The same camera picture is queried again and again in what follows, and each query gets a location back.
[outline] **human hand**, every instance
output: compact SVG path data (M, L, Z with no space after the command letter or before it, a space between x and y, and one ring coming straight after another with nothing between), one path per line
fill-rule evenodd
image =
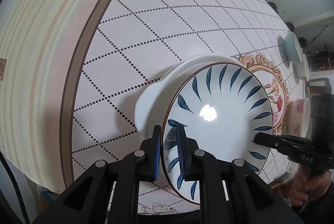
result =
M306 192L315 190L312 201L321 198L325 195L332 182L332 173L327 171L321 175L315 176L307 180L307 175L302 165L299 165L295 174L295 179L291 186L290 201L294 206L301 206L307 200Z

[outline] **pink floral bowl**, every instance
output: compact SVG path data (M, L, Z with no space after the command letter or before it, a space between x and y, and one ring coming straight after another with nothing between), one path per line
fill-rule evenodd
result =
M305 137L310 122L310 99L300 99L290 102L288 113L287 135Z

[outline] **person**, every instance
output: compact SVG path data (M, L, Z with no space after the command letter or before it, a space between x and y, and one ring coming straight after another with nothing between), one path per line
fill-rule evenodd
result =
M315 190L312 200L305 210L299 213L303 202L308 198L307 192L311 190ZM308 180L303 166L299 165L291 186L290 201L305 224L334 223L334 185L331 171Z

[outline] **diamond grid pattern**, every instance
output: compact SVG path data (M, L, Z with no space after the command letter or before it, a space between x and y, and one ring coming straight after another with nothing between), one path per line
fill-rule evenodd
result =
M112 0L87 53L76 96L75 178L98 159L117 161L139 147L133 124L137 99L191 56L262 52L281 69L290 99L303 98L303 83L282 48L287 33L264 0ZM271 150L259 176L269 183L287 166L287 158ZM198 209L163 181L140 185L139 212L153 202L178 212Z

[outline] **silver screw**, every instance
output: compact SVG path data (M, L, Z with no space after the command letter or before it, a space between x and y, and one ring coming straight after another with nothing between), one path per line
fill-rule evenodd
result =
M104 160L97 160L95 162L96 167L104 167L105 165L106 165L106 161L104 161Z
M243 164L245 163L242 159L234 159L233 163L237 166L237 167L242 167Z
M137 157L142 157L142 156L144 156L144 155L145 155L145 152L142 151L142 150L137 150L137 151L135 151L135 156L137 156Z
M205 151L203 151L203 150L196 150L195 151L196 156L203 156L204 154L205 154Z

